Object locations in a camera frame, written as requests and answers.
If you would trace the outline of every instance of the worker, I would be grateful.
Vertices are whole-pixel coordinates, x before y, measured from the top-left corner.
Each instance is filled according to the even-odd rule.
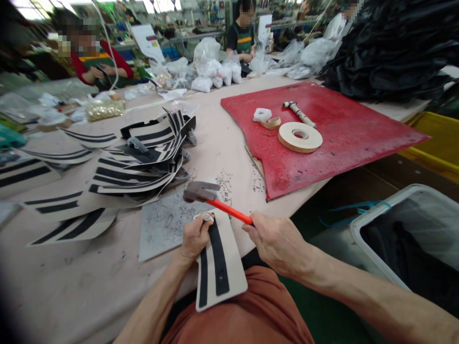
[[[181,247],[115,344],[313,343],[276,272],[344,303],[391,343],[458,342],[459,320],[440,307],[308,244],[290,219],[258,212],[251,215],[253,225],[243,225],[242,229],[273,270],[248,268],[245,293],[200,313],[194,302],[163,334],[184,276],[209,241],[212,221],[204,221],[205,214],[185,225]]]
[[[128,9],[122,1],[117,1],[116,6],[126,15],[131,25],[142,25],[142,23],[137,20],[132,10]]]
[[[236,20],[228,29],[227,48],[228,56],[236,50],[239,61],[249,63],[255,56],[255,42],[251,22],[255,14],[255,0],[238,0],[235,5]]]
[[[70,41],[70,57],[76,75],[83,83],[97,86],[99,91],[109,90],[118,71],[116,88],[135,84],[134,72],[127,62],[114,48],[111,54],[109,44],[98,41],[94,29],[84,25],[80,18],[66,9],[55,9],[54,18],[59,34]]]

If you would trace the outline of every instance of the masking tape roll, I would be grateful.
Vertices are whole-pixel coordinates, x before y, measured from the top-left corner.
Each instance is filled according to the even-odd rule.
[[[270,118],[267,122],[260,122],[266,129],[274,130],[280,127],[282,121],[280,117]]]
[[[323,142],[322,135],[316,129],[299,122],[284,123],[277,137],[288,149],[299,153],[312,153]]]

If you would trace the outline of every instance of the hammer head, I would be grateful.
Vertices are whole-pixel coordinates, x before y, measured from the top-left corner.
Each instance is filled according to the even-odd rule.
[[[206,182],[192,182],[183,191],[183,200],[187,203],[193,201],[206,202],[207,200],[215,201],[217,195],[208,190],[220,190],[220,185]]]
[[[284,102],[282,108],[288,108],[290,105],[296,105],[296,102]]]

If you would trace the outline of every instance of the hand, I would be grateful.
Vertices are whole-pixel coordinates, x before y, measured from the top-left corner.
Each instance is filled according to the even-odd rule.
[[[279,274],[293,278],[314,260],[314,247],[303,240],[288,218],[268,217],[259,212],[250,216],[253,226],[243,225],[255,243],[260,258]]]
[[[214,215],[209,214],[212,220],[204,221],[205,214],[209,213],[202,213],[183,228],[183,243],[179,248],[179,255],[189,265],[196,260],[209,241],[209,227],[214,223]]]
[[[107,73],[108,75],[116,75],[115,67],[109,66],[108,64],[100,64],[100,65],[104,68],[105,73]]]
[[[105,78],[104,74],[100,70],[98,70],[96,67],[91,67],[91,69],[89,71],[97,79],[104,79]]]
[[[244,62],[249,63],[252,60],[252,55],[250,55],[250,54],[242,54],[242,60]]]

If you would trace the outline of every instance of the hammer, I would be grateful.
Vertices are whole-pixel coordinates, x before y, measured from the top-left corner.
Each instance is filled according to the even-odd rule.
[[[224,211],[227,214],[234,216],[242,222],[252,225],[253,221],[250,217],[238,212],[236,209],[227,206],[217,199],[217,195],[208,190],[220,190],[220,185],[206,183],[206,182],[192,182],[188,185],[185,191],[183,191],[183,200],[187,203],[194,201],[207,202],[210,205]]]
[[[291,108],[292,111],[300,117],[300,120],[304,123],[309,125],[310,127],[315,128],[317,124],[315,124],[313,121],[311,121],[308,116],[306,116],[299,108],[296,106],[296,102],[285,102],[282,104],[282,108]]]

